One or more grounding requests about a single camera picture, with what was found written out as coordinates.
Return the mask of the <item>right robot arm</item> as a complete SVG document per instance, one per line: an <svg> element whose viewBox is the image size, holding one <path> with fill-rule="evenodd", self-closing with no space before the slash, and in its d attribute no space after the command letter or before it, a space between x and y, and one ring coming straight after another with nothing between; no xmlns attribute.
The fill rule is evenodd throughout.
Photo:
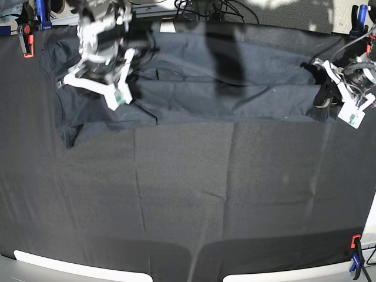
<svg viewBox="0 0 376 282"><path fill-rule="evenodd" d="M151 47L148 32L131 31L134 18L129 1L69 1L78 14L80 61L58 82L102 95L116 110L133 100L127 77L131 65Z"/></svg>

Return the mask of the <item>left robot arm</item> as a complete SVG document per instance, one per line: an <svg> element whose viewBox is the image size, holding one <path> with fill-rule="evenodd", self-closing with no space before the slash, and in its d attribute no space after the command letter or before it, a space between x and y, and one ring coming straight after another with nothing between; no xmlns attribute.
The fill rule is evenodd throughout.
<svg viewBox="0 0 376 282"><path fill-rule="evenodd" d="M351 42L337 50L330 59L314 58L311 61L313 66L327 75L323 93L316 96L314 106L325 109L340 105L337 117L354 129L358 129L362 123L365 110L375 107L375 25L368 29L365 25L367 15L375 22L375 1L353 6L350 36L354 39ZM363 54L350 59L345 67L334 64L340 52L360 42L366 43Z"/></svg>

